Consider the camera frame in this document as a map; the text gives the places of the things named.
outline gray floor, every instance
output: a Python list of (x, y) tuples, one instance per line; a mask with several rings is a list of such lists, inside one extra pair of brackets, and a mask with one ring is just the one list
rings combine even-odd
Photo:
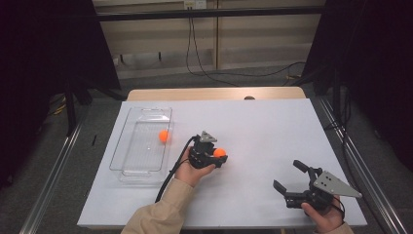
[[(303, 64), (291, 67), (289, 71), (269, 76), (250, 77), (241, 75), (210, 75), (213, 79), (230, 82), (236, 86), (282, 86), (291, 83), (285, 76), (300, 74)], [(279, 66), (263, 66), (259, 68), (241, 68), (227, 70), (242, 74), (268, 74), (279, 70)], [(230, 87), (231, 85), (213, 81), (205, 76), (194, 76), (189, 73), (172, 75), (157, 75), (136, 79), (121, 80), (122, 94), (132, 89), (152, 88), (189, 88), (189, 87)], [(328, 120), (319, 98), (315, 97), (312, 84), (304, 85), (308, 98), (311, 99), (321, 123), (326, 126)], [(63, 173), (60, 175), (58, 186), (54, 190), (47, 209), (42, 214), (42, 221), (36, 227), (37, 233), (119, 233), (119, 230), (92, 231), (76, 226), (77, 219), (86, 201), (89, 189), (92, 186), (95, 172), (98, 168), (105, 145), (110, 137), (111, 129), (119, 111), (120, 102), (108, 98), (101, 93), (90, 90), (94, 102), (88, 106), (77, 105), (78, 113), (85, 113), (86, 118), (80, 131), (77, 142), (68, 157)], [(324, 98), (331, 98), (328, 93)], [(51, 110), (58, 106), (58, 102), (51, 106)], [(39, 131), (37, 141), (33, 145), (31, 155), (26, 160), (19, 173), (15, 176), (14, 184), (0, 191), (0, 233), (19, 233), (27, 215), (30, 212), (37, 196), (41, 192), (44, 182), (49, 176), (56, 156), (59, 154), (65, 141), (67, 119), (63, 111), (59, 115), (49, 116)], [(395, 157), (392, 148), (382, 139), (376, 137), (375, 128), (362, 110), (353, 103), (353, 114), (348, 125), (349, 136), (368, 165), (371, 173), (394, 206), (405, 228), (413, 231), (413, 176), (403, 167)], [(341, 151), (340, 140), (334, 131), (326, 131), (327, 137), (342, 164), (348, 179), (352, 181), (350, 172), (353, 172), (365, 200), (359, 204), (367, 218), (368, 225), (354, 228), (356, 233), (391, 233), (386, 222), (381, 218), (380, 211), (372, 197), (368, 195), (366, 187), (360, 182), (359, 175), (354, 167), (348, 169)], [(385, 228), (381, 231), (373, 214)], [(311, 228), (301, 230), (287, 230), (287, 233), (311, 233)], [(242, 233), (280, 233), (279, 230), (226, 230), (225, 234)]]

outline black metal pole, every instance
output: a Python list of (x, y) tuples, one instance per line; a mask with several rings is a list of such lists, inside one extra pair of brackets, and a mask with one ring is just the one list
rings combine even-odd
[(342, 8), (328, 8), (324, 6), (289, 7), (289, 8), (249, 8), (249, 9), (205, 9), (192, 11), (160, 11), (136, 13), (105, 13), (96, 16), (51, 16), (56, 20), (161, 20), (161, 19), (188, 19), (188, 18), (217, 18), (217, 17), (248, 17), (248, 16), (283, 16), (283, 15), (314, 15), (341, 11)]
[(73, 133), (73, 130), (76, 128), (76, 113), (69, 79), (66, 79), (64, 84), (64, 96), (66, 97), (66, 111), (68, 121), (68, 130), (66, 136), (70, 137)]
[(337, 124), (342, 125), (341, 118), (341, 92), (340, 92), (340, 74), (337, 69), (334, 71), (333, 77), (333, 115), (336, 118)]

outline orange ball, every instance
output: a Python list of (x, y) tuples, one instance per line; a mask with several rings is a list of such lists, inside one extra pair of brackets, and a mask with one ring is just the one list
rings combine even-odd
[(168, 131), (167, 130), (162, 130), (159, 132), (159, 140), (163, 143), (167, 142), (168, 139)]
[(217, 148), (215, 149), (215, 151), (213, 151), (213, 157), (222, 157), (227, 155), (227, 152), (225, 152), (225, 150), (223, 148)]

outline transparent plastic bin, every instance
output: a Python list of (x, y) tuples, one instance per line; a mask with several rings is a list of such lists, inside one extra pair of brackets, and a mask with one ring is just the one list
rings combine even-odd
[(159, 139), (159, 132), (171, 135), (171, 108), (133, 107), (116, 146), (110, 170), (121, 182), (158, 185), (166, 178), (170, 137)]

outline human hand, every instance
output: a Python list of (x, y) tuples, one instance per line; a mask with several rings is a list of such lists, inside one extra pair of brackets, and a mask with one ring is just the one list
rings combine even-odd
[[(332, 204), (336, 207), (340, 207), (340, 197), (334, 196)], [(301, 208), (304, 212), (316, 223), (316, 231), (318, 233), (326, 233), (336, 229), (343, 224), (342, 214), (336, 209), (330, 208), (325, 214), (320, 214), (310, 204), (302, 203)]]
[(192, 167), (191, 163), (188, 161), (189, 148), (190, 147), (186, 148), (182, 155), (181, 162), (183, 163), (177, 169), (175, 178), (195, 187), (203, 176), (210, 174), (215, 169), (215, 165), (211, 164), (201, 169)]

